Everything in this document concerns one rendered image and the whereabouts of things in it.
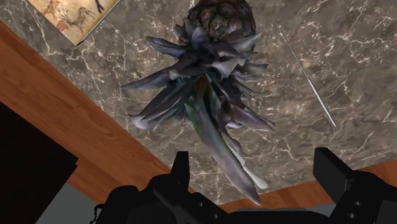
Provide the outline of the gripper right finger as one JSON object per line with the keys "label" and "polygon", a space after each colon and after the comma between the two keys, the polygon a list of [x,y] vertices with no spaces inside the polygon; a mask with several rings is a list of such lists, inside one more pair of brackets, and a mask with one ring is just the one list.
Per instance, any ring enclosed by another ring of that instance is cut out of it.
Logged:
{"label": "gripper right finger", "polygon": [[335,203],[331,224],[397,224],[397,187],[351,169],[328,148],[314,149],[313,175]]}

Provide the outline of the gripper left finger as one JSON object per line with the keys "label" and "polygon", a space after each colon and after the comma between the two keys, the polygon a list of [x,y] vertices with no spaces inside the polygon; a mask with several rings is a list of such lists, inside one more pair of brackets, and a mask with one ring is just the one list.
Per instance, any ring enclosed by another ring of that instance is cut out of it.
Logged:
{"label": "gripper left finger", "polygon": [[154,196],[168,210],[156,224],[237,224],[234,215],[201,193],[190,192],[189,182],[189,155],[187,151],[179,151],[170,173],[151,180]]}

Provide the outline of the white slender utensil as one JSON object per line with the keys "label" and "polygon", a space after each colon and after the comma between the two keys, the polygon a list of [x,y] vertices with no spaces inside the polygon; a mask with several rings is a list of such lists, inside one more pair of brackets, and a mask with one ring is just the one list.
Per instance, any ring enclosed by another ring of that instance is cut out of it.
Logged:
{"label": "white slender utensil", "polygon": [[244,153],[242,152],[241,149],[237,149],[234,144],[227,144],[233,154],[237,157],[238,161],[240,162],[242,168],[245,170],[245,172],[249,175],[249,177],[253,180],[255,185],[259,187],[260,189],[266,189],[268,187],[268,183],[263,180],[261,177],[259,177],[257,174],[255,174],[247,165],[246,161],[244,159]]}

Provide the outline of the thin metal skewer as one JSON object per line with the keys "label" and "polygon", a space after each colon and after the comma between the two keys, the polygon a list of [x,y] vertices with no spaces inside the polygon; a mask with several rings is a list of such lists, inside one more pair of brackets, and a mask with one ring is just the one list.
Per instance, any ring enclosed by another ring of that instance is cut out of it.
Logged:
{"label": "thin metal skewer", "polygon": [[332,115],[331,115],[331,113],[330,113],[330,110],[328,109],[328,106],[327,106],[327,105],[325,104],[325,102],[323,101],[323,98],[320,96],[320,94],[319,94],[317,88],[315,87],[315,85],[313,84],[313,82],[312,82],[310,76],[307,74],[307,72],[306,72],[305,68],[303,67],[303,65],[302,65],[302,63],[301,63],[301,61],[300,61],[300,59],[298,58],[296,52],[294,51],[293,47],[291,46],[291,43],[290,43],[289,40],[287,39],[287,37],[286,37],[285,33],[283,32],[283,30],[281,29],[281,26],[279,25],[279,23],[277,22],[276,19],[273,18],[273,21],[274,21],[275,26],[278,28],[279,32],[281,33],[282,37],[284,38],[284,40],[285,40],[286,44],[288,45],[289,49],[291,50],[291,53],[293,54],[293,56],[294,56],[296,62],[297,62],[298,65],[300,66],[300,69],[302,70],[302,73],[305,75],[307,81],[309,82],[309,85],[310,85],[310,87],[311,87],[313,93],[314,93],[315,96],[317,97],[317,99],[318,99],[318,101],[319,101],[321,107],[323,108],[323,110],[324,110],[326,116],[328,117],[330,123],[331,123],[334,127],[336,127],[337,124],[335,123],[335,120],[333,119],[333,117],[332,117]]}

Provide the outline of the dark pineapple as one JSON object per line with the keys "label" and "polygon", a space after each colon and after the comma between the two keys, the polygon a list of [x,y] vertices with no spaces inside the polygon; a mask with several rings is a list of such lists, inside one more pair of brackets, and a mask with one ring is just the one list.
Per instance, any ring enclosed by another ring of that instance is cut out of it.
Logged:
{"label": "dark pineapple", "polygon": [[261,200],[253,180],[227,145],[242,149],[229,130],[246,126],[272,132],[275,123],[253,111],[244,99],[255,94],[247,81],[262,78],[267,65],[254,62],[261,39],[246,0],[199,0],[183,23],[176,25],[177,43],[147,37],[157,52],[175,63],[126,89],[157,89],[157,95],[130,121],[155,129],[168,120],[191,124],[228,180],[255,204]]}

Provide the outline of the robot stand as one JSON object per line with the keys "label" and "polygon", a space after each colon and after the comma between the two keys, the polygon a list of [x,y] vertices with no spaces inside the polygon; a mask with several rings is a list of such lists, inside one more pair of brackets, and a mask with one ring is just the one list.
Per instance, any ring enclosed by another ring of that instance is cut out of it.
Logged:
{"label": "robot stand", "polygon": [[0,102],[0,224],[35,224],[77,161]]}

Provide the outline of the book with cave painting cover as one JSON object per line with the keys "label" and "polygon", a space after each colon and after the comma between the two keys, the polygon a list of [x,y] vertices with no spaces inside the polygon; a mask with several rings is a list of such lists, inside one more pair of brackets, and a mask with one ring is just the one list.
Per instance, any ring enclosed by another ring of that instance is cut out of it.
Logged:
{"label": "book with cave painting cover", "polygon": [[28,0],[73,45],[78,46],[122,0]]}

